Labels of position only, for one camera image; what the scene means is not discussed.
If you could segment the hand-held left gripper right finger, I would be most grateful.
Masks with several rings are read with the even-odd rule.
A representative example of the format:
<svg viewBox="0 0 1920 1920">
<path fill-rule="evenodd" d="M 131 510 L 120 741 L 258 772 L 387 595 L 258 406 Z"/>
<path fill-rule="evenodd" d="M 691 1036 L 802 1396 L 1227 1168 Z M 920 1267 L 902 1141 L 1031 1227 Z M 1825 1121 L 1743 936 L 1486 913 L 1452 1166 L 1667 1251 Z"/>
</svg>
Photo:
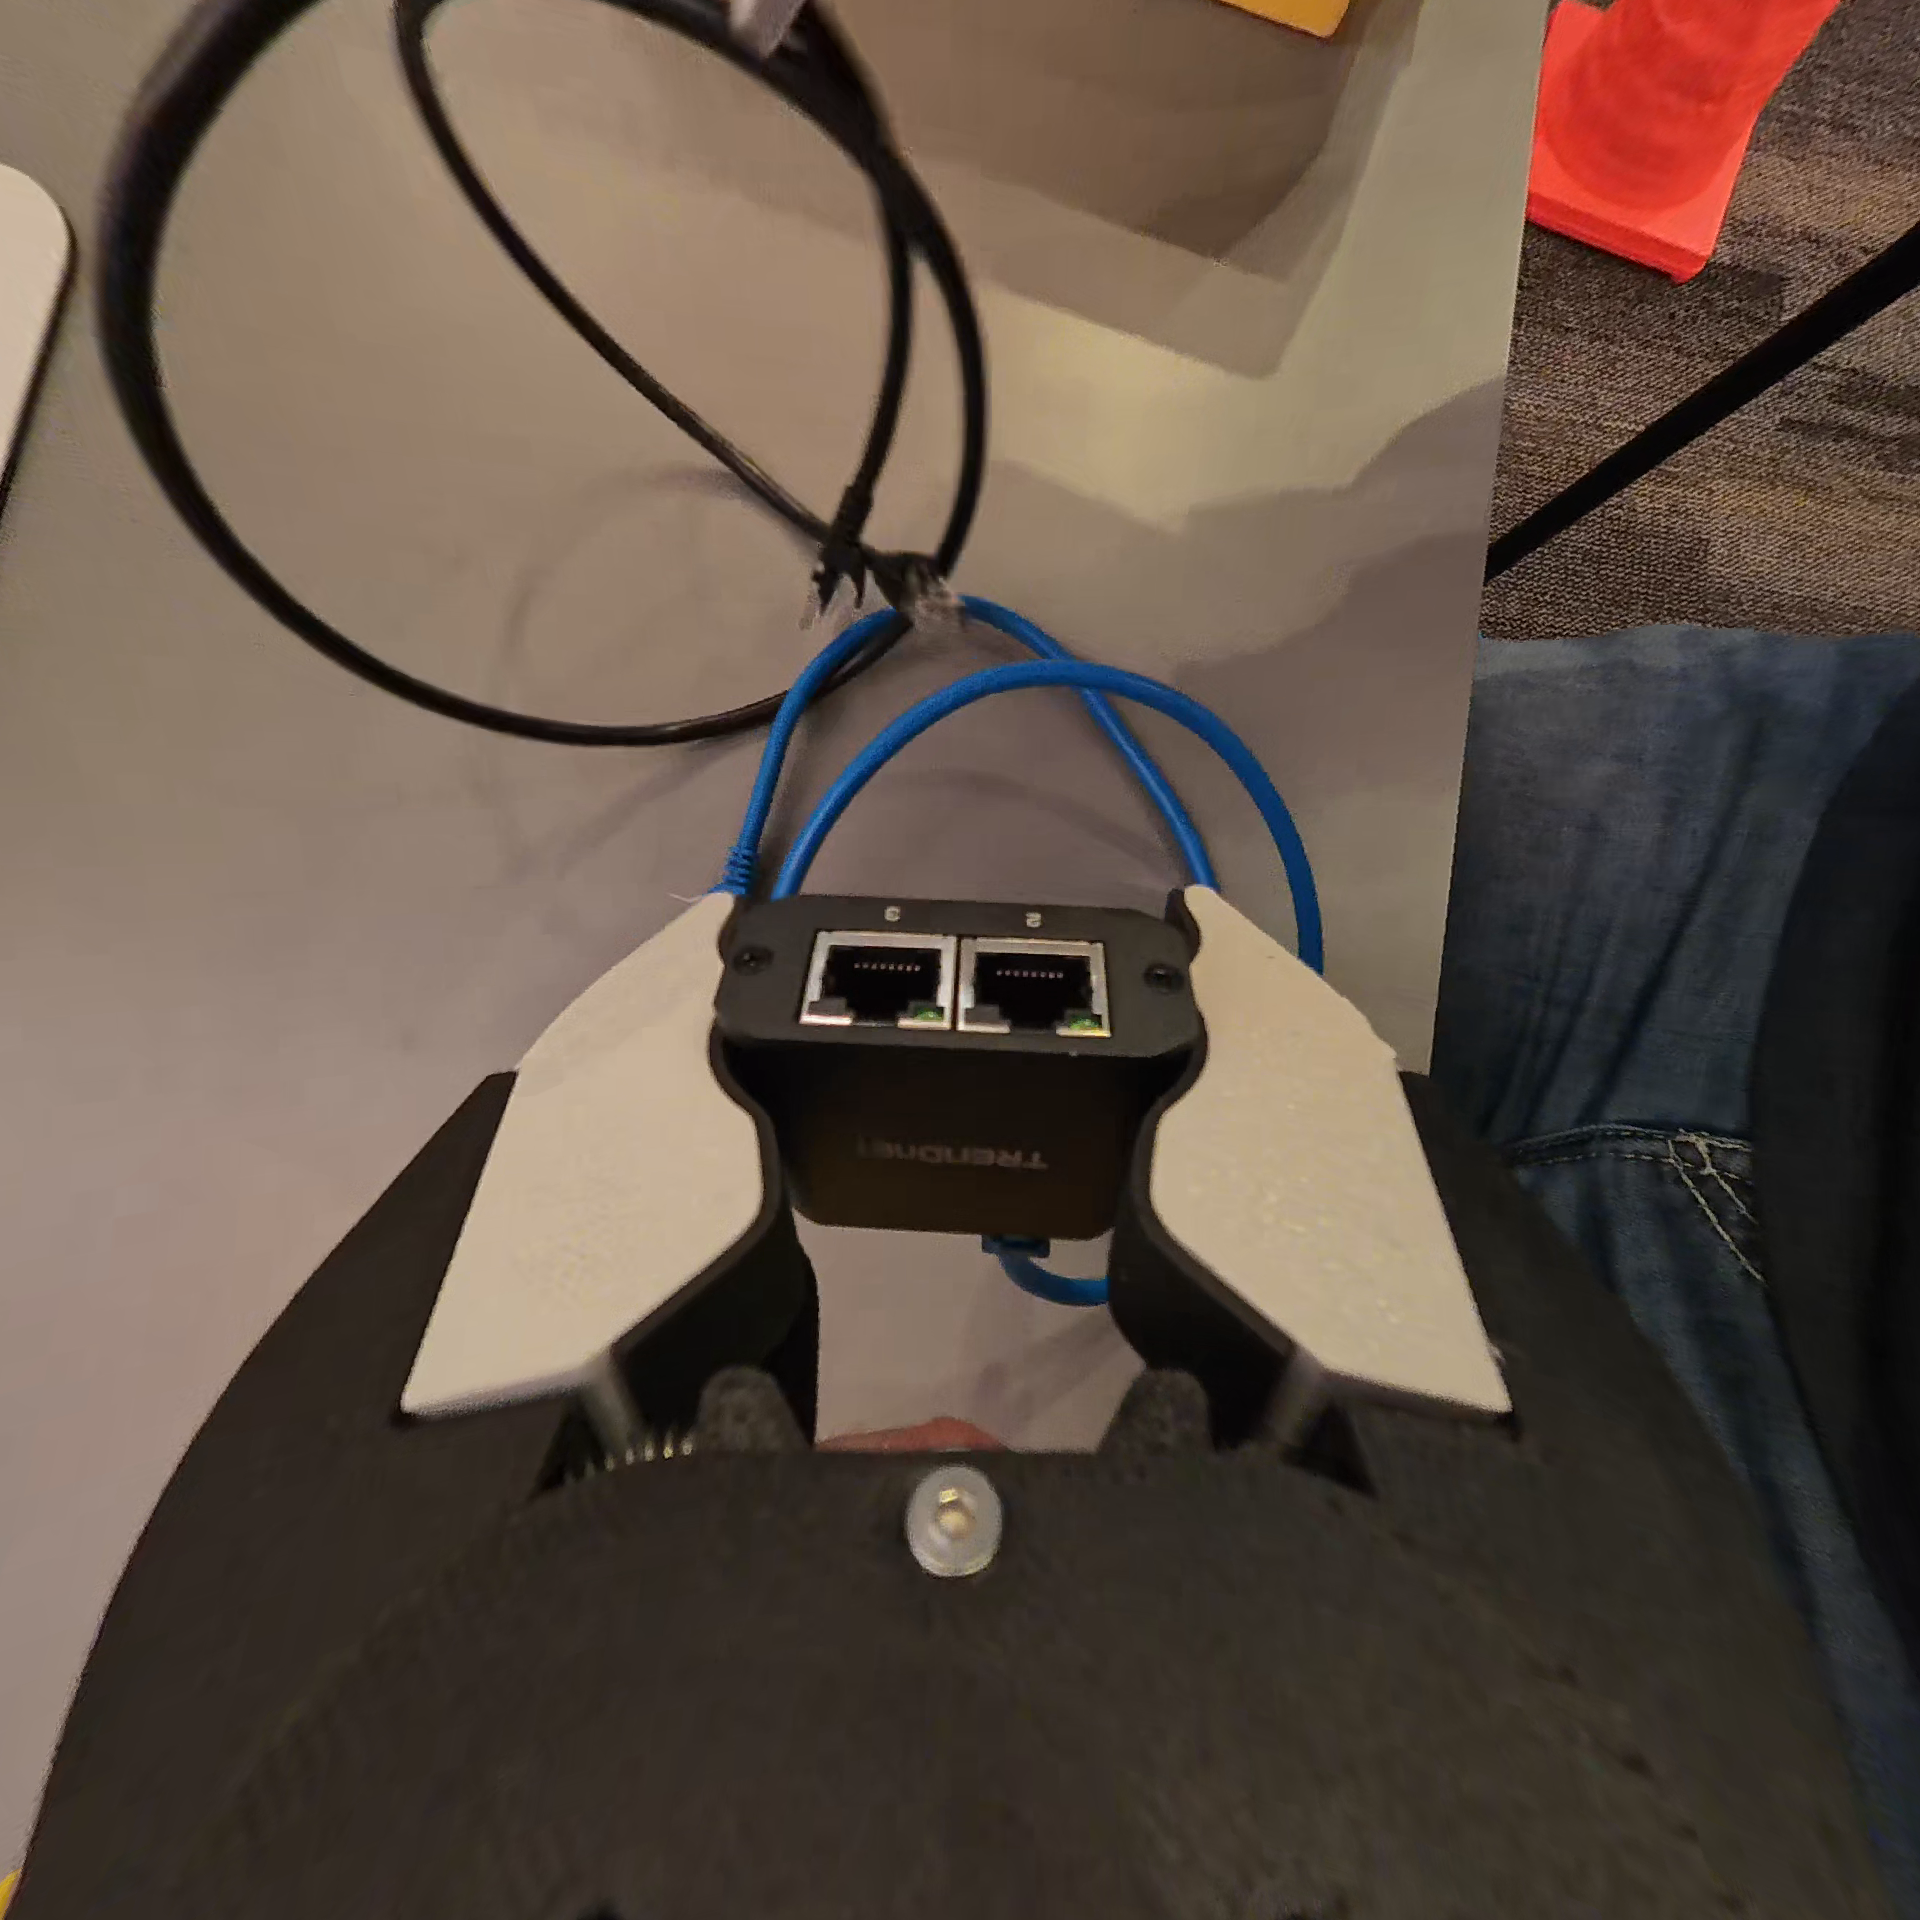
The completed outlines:
<svg viewBox="0 0 1920 1920">
<path fill-rule="evenodd" d="M 1359 1402 L 1504 1422 L 1393 1046 L 1219 889 L 1178 889 L 1169 919 L 1200 1044 L 1117 1207 L 1127 1351 L 1200 1384 L 1219 1449 L 1299 1449 Z"/>
</svg>

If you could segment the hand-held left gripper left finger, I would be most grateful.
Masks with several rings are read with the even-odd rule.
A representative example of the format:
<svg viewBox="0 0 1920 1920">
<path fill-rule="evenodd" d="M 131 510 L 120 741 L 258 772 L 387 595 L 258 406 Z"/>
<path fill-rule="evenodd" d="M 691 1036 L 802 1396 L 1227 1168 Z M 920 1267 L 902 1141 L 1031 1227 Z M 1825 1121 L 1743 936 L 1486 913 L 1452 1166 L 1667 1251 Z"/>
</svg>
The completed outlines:
<svg viewBox="0 0 1920 1920">
<path fill-rule="evenodd" d="M 567 1401 L 633 1459 L 805 1333 L 819 1285 L 773 1124 L 714 1044 L 733 913 L 723 889 L 686 906 L 515 1063 L 399 1392 L 408 1422 Z"/>
</svg>

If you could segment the black two-port network adapter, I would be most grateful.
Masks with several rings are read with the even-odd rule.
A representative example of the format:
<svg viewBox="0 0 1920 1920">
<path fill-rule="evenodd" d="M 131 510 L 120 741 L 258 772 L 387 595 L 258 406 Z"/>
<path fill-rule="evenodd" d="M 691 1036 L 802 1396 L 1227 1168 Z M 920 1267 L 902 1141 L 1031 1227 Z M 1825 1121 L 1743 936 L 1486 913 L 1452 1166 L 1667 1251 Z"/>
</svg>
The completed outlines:
<svg viewBox="0 0 1920 1920">
<path fill-rule="evenodd" d="M 1108 1239 L 1146 1109 L 1196 1066 L 1196 925 L 1108 906 L 745 898 L 714 1046 L 827 1227 Z"/>
</svg>

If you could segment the person's leg in jeans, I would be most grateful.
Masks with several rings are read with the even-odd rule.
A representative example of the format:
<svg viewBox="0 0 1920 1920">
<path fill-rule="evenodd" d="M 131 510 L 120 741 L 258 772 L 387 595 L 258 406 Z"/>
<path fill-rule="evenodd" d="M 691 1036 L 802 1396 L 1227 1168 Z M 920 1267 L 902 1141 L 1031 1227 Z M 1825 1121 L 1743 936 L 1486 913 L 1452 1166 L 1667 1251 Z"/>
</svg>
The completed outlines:
<svg viewBox="0 0 1920 1920">
<path fill-rule="evenodd" d="M 1485 645 L 1431 1071 L 1733 1459 L 1914 1915 L 1920 1475 L 1828 1459 L 1762 1239 L 1754 1071 L 1817 818 L 1914 633 Z"/>
</svg>

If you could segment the dark cloth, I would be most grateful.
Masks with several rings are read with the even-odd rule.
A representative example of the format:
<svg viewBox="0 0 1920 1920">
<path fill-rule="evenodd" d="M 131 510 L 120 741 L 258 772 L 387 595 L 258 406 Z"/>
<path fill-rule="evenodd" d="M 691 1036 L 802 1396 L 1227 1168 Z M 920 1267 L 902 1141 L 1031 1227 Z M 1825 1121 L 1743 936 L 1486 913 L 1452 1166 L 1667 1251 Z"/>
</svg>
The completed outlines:
<svg viewBox="0 0 1920 1920">
<path fill-rule="evenodd" d="M 1767 1276 L 1828 1459 L 1914 1475 L 1920 692 L 1825 803 L 1762 1005 Z"/>
</svg>

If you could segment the black metal table leg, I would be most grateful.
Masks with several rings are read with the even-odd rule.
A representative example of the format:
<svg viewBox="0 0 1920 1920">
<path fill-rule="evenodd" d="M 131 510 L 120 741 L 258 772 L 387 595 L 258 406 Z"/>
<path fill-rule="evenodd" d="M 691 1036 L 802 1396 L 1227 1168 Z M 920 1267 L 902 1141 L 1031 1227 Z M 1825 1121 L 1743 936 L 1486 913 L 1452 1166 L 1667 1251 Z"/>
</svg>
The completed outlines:
<svg viewBox="0 0 1920 1920">
<path fill-rule="evenodd" d="M 1884 254 L 1825 290 L 1810 308 L 1712 375 L 1702 388 L 1652 418 L 1631 441 L 1611 448 L 1544 510 L 1504 526 L 1485 553 L 1485 584 L 1502 582 L 1611 499 L 1667 470 L 1680 448 L 1733 423 L 1740 409 L 1775 392 L 1789 375 L 1908 301 L 1920 283 L 1920 225 L 1908 225 Z"/>
</svg>

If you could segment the silver monitor stand base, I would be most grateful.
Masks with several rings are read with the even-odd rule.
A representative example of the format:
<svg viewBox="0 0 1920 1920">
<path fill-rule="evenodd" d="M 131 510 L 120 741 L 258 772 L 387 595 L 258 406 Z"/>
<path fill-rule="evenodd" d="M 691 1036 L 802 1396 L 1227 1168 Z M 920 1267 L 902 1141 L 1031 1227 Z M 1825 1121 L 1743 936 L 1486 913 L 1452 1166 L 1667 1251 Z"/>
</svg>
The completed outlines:
<svg viewBox="0 0 1920 1920">
<path fill-rule="evenodd" d="M 36 399 L 76 269 L 76 235 L 60 199 L 17 169 L 0 169 L 0 499 L 36 423 Z"/>
</svg>

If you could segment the orange traffic cone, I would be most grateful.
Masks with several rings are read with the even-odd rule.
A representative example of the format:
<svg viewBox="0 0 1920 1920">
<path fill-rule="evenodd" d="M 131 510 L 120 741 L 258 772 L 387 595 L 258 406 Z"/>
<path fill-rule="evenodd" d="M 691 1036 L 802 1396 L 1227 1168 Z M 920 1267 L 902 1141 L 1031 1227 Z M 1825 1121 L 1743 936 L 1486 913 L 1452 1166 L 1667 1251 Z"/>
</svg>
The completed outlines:
<svg viewBox="0 0 1920 1920">
<path fill-rule="evenodd" d="M 1565 0 L 1547 20 L 1524 218 L 1693 280 L 1754 125 L 1828 0 Z"/>
</svg>

